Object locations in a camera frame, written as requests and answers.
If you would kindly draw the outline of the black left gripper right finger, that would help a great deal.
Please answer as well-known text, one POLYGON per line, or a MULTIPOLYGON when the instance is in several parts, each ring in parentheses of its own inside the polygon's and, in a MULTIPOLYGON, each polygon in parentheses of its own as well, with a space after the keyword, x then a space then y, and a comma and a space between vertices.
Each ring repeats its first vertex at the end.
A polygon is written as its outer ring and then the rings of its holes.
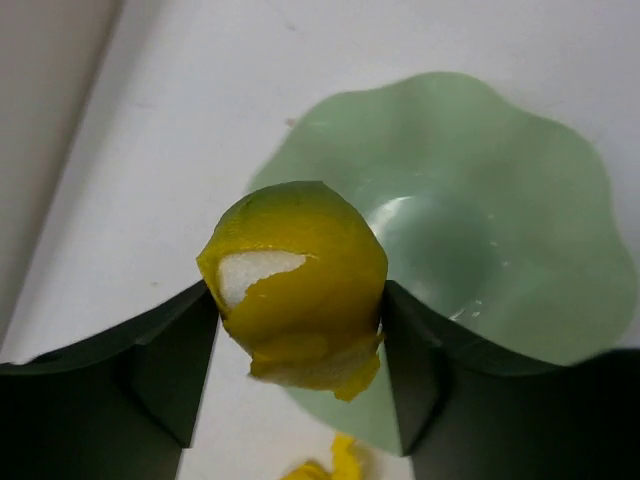
POLYGON ((439 315, 398 283, 382 303, 402 451, 419 479, 635 479, 639 352, 556 366, 439 315))

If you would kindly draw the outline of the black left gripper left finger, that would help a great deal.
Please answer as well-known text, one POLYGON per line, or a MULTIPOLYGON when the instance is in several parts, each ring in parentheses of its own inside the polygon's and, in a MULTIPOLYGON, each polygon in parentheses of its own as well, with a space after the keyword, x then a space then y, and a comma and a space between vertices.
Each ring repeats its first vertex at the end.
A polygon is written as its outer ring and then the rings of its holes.
POLYGON ((3 364, 2 478, 176 478, 217 325, 198 282, 90 338, 3 364))

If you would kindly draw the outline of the yellow fake pear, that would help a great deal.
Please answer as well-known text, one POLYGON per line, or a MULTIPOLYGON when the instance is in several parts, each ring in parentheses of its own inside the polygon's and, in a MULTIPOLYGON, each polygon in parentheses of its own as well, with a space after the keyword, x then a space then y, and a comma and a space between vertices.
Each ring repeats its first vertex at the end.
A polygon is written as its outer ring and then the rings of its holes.
POLYGON ((244 196, 196 263, 252 378, 345 402, 370 386, 388 260, 361 214, 324 183, 244 196))

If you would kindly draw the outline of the green wavy fruit bowl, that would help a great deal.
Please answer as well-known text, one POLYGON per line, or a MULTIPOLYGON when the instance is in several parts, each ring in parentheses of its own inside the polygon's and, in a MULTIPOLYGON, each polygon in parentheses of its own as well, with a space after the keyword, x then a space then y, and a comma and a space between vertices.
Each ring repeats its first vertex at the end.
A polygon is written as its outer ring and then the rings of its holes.
POLYGON ((320 101, 249 187, 294 180, 352 204, 389 278, 482 341, 556 365, 638 344, 639 237, 621 231, 605 162, 474 77, 320 101))

